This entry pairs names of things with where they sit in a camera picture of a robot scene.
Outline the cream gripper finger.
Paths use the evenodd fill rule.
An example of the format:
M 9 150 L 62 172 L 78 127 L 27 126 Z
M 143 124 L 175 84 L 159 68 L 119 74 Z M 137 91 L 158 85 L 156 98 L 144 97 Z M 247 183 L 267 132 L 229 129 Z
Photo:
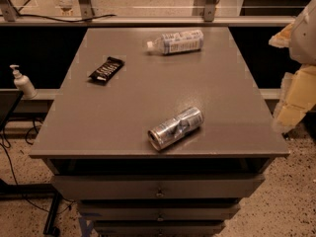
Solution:
M 316 105 L 316 66 L 302 65 L 294 74 L 286 72 L 281 80 L 273 129 L 288 133 Z
M 288 24 L 280 32 L 272 36 L 269 39 L 269 45 L 278 48 L 289 47 L 292 27 L 293 24 Z

